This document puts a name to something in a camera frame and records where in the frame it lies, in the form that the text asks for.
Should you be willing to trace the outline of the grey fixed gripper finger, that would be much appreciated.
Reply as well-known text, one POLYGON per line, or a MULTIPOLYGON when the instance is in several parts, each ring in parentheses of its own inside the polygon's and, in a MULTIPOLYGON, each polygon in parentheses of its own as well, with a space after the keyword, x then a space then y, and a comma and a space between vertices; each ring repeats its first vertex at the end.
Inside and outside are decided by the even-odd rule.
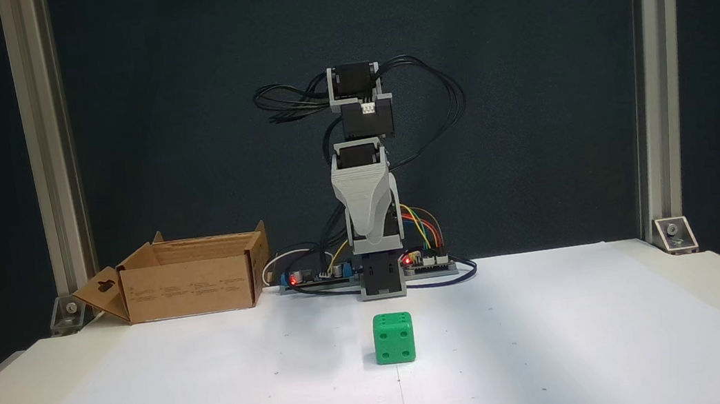
POLYGON ((394 177, 335 185, 334 195, 345 206, 348 237, 352 244, 403 238, 397 216, 399 197, 394 177))

